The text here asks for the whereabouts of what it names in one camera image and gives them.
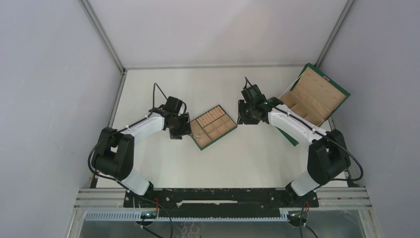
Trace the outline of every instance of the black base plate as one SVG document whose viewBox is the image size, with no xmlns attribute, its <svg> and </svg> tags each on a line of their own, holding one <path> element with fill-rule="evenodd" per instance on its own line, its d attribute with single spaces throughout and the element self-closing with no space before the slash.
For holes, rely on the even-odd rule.
<svg viewBox="0 0 420 238">
<path fill-rule="evenodd" d="M 132 208 L 133 199 L 136 207 L 155 208 L 156 205 L 142 200 L 132 192 L 127 193 L 124 207 Z M 276 188 L 176 188 L 153 189 L 144 196 L 158 201 L 172 217 L 178 218 L 261 218 L 279 217 L 279 208 L 301 208 L 308 201 L 311 207 L 318 207 L 316 193 L 307 196 L 294 204 L 287 202 L 288 195 L 284 189 Z M 234 201 L 234 203 L 181 203 L 182 201 Z"/>
</svg>

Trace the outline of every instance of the white table surface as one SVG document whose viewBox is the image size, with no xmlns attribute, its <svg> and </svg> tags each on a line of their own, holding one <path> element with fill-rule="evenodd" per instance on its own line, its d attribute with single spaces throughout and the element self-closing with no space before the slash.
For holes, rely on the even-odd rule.
<svg viewBox="0 0 420 238">
<path fill-rule="evenodd" d="M 194 119 L 220 104 L 236 121 L 244 76 L 257 84 L 267 98 L 280 96 L 299 76 L 302 67 L 248 67 L 129 70 L 118 104 L 113 128 L 122 128 L 148 114 L 153 83 L 167 96 L 187 104 Z M 165 99 L 156 89 L 156 106 Z M 328 122 L 322 128 L 330 130 Z M 276 128 L 238 125 L 234 131 L 200 151 L 192 138 L 171 140 L 160 131 L 135 146 L 134 168 L 155 187 L 251 188 L 285 187 L 305 171 L 308 153 L 294 147 Z M 344 187 L 332 181 L 326 186 Z M 99 178 L 97 187 L 119 187 Z"/>
</svg>

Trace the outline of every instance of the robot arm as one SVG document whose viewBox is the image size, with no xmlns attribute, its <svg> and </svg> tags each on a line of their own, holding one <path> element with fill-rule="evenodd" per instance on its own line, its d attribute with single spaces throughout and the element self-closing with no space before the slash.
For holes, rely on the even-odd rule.
<svg viewBox="0 0 420 238">
<path fill-rule="evenodd" d="M 311 124 L 275 97 L 267 100 L 257 85 L 244 88 L 242 95 L 245 100 L 239 100 L 238 124 L 264 121 L 291 135 L 308 151 L 307 170 L 286 186 L 292 203 L 350 166 L 348 154 L 335 144 L 346 149 L 340 131 L 329 132 Z"/>
<path fill-rule="evenodd" d="M 92 167 L 110 175 L 133 193 L 144 195 L 151 185 L 134 168 L 134 146 L 148 136 L 169 128 L 171 139 L 182 139 L 191 133 L 189 114 L 180 113 L 183 102 L 169 97 L 165 105 L 150 110 L 150 115 L 139 122 L 117 131 L 110 127 L 102 130 L 93 154 Z"/>
</svg>

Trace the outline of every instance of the cardboard box lid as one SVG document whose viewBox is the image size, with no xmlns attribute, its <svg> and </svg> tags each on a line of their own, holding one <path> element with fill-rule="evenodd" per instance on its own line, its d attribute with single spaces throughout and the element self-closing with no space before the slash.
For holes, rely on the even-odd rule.
<svg viewBox="0 0 420 238">
<path fill-rule="evenodd" d="M 324 120 L 350 96 L 346 90 L 310 63 L 302 70 L 300 79 L 291 91 Z"/>
</svg>

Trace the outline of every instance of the red wire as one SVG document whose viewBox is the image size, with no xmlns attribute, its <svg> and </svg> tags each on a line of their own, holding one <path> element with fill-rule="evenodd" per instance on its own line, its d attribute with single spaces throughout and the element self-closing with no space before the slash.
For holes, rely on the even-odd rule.
<svg viewBox="0 0 420 238">
<path fill-rule="evenodd" d="M 310 205 L 309 205 L 308 201 L 306 201 L 306 208 L 307 208 L 307 210 L 305 211 L 305 213 L 308 213 L 309 212 L 309 208 L 310 208 Z"/>
<path fill-rule="evenodd" d="M 159 204 L 159 198 L 158 197 L 155 198 L 155 201 L 156 201 L 157 204 Z M 155 212 L 158 212 L 158 211 L 159 211 L 159 205 L 156 205 Z"/>
</svg>

